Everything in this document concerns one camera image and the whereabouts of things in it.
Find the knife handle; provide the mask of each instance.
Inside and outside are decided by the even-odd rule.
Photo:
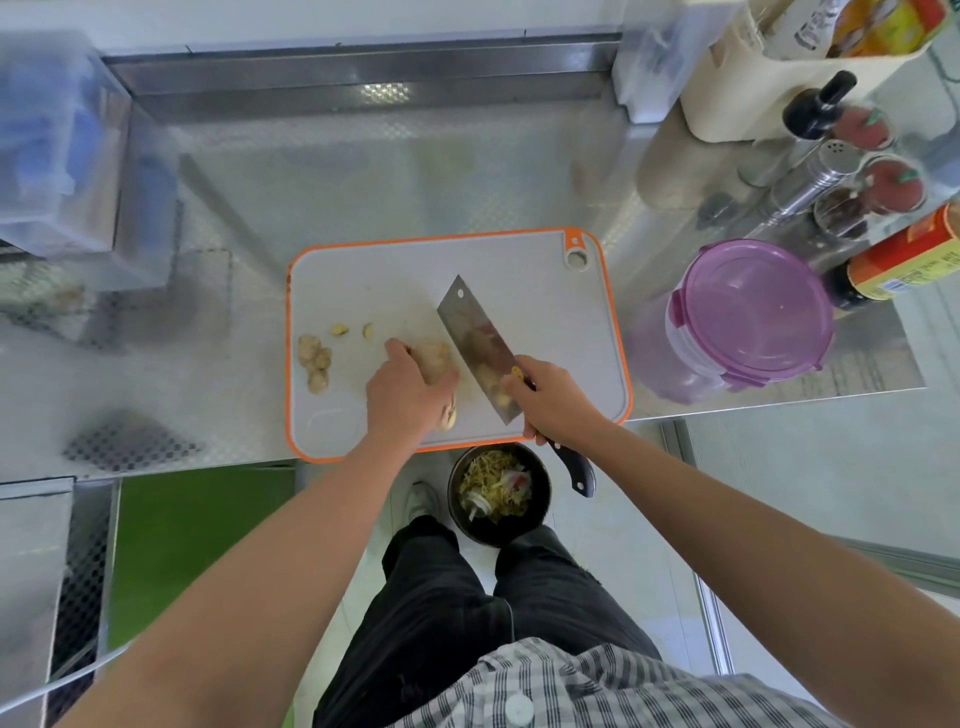
[[[533,380],[525,375],[519,367],[514,367],[512,374],[522,378],[523,383],[534,392],[537,391],[537,385],[534,384]],[[593,465],[590,461],[575,449],[568,448],[566,445],[557,445],[557,443],[549,437],[546,438],[546,441],[550,444],[553,451],[557,453],[557,457],[561,459],[566,466],[566,470],[570,473],[570,485],[573,486],[573,490],[583,497],[593,497],[593,494],[597,492],[597,478],[593,472]]]

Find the bowl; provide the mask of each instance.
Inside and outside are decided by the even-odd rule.
[[[522,516],[504,516],[497,523],[480,515],[473,521],[469,512],[460,504],[460,483],[467,468],[477,456],[490,450],[500,450],[515,457],[524,470],[530,474],[530,488],[533,497],[527,512]],[[450,518],[471,540],[484,546],[502,547],[518,536],[532,531],[543,523],[550,508],[550,476],[534,452],[520,443],[499,443],[470,448],[453,466],[453,472],[446,484],[447,504]]]

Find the white sneaker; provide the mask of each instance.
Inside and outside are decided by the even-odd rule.
[[[433,516],[439,521],[441,513],[440,494],[436,488],[424,480],[418,480],[410,486],[403,504],[404,525],[409,525],[420,516]]]

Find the hand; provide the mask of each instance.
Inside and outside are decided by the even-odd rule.
[[[523,409],[524,437],[536,438],[538,445],[544,445],[549,437],[576,448],[579,435],[595,423],[608,421],[566,369],[523,354],[516,361],[537,385],[535,392],[513,375],[504,376],[501,382],[506,393]]]
[[[367,382],[367,434],[415,448],[450,404],[460,374],[448,370],[428,385],[402,341],[390,339],[385,347],[387,361]]]

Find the countertop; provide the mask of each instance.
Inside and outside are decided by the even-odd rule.
[[[709,242],[684,180],[698,154],[716,166],[727,152],[676,112],[632,127],[603,73],[562,75],[352,85],[349,101],[313,106],[302,88],[141,97],[182,150],[170,285],[101,295],[52,330],[0,317],[0,481],[291,457],[284,286],[310,245],[581,227],[603,245],[628,326]],[[896,310],[878,305],[839,323],[822,372],[699,406],[634,381],[631,420],[921,386]]]

